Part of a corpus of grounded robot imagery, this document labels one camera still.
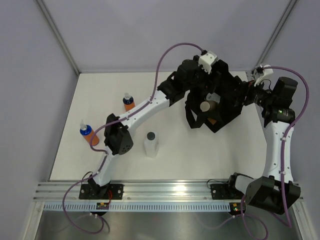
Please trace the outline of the orange bottle blue pump top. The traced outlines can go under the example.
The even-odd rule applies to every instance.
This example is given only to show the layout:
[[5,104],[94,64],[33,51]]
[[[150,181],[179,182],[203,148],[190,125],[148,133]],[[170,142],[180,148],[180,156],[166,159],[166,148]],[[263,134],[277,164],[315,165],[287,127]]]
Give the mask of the orange bottle blue pump top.
[[136,106],[134,102],[134,98],[127,92],[124,93],[122,102],[126,112],[132,110]]

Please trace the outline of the black canvas bag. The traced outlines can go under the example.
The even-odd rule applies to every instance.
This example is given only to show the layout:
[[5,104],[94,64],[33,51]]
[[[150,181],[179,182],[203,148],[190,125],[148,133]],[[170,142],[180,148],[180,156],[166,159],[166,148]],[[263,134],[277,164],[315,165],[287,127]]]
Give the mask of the black canvas bag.
[[213,64],[204,82],[190,90],[185,102],[186,120],[192,129],[206,125],[216,133],[242,112],[249,82],[229,72],[223,60]]

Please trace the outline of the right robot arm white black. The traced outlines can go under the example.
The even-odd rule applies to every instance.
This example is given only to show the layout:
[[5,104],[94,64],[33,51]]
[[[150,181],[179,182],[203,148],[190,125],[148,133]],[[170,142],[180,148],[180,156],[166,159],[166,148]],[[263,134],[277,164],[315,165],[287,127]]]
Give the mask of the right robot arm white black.
[[235,172],[228,179],[226,192],[233,199],[245,196],[253,207],[283,215],[301,194],[293,184],[290,166],[290,146],[295,111],[290,108],[298,83],[289,77],[280,77],[272,90],[254,86],[247,103],[262,108],[264,136],[267,144],[265,167],[262,176],[253,178]]

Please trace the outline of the beige pump bottle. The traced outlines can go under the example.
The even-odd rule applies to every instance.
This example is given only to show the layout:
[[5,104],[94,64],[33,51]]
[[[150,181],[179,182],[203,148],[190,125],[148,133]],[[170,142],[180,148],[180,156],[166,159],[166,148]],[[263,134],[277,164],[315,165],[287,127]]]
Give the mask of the beige pump bottle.
[[200,110],[202,112],[208,112],[210,110],[215,110],[220,103],[220,99],[221,99],[221,97],[218,94],[208,93],[205,98],[205,101],[203,101],[199,106]]

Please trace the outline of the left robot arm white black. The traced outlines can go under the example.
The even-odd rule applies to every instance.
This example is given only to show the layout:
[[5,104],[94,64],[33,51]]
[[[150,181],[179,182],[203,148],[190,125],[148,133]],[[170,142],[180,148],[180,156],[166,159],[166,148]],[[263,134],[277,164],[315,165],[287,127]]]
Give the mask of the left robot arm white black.
[[184,60],[178,69],[157,87],[150,99],[120,116],[108,116],[103,127],[106,134],[105,147],[99,150],[103,153],[103,159],[96,173],[87,180],[92,196],[100,200],[107,195],[108,184],[111,181],[111,175],[107,173],[110,163],[133,147],[136,129],[150,117],[183,99],[187,91],[204,84],[209,79],[215,63],[216,60],[213,58]]

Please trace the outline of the white bottle grey cap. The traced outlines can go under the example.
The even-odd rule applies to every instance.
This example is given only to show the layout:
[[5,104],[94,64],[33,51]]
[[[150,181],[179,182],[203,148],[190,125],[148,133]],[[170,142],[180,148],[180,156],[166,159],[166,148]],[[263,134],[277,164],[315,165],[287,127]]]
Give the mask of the white bottle grey cap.
[[154,131],[147,133],[144,140],[145,153],[150,158],[155,158],[159,150],[159,134]]

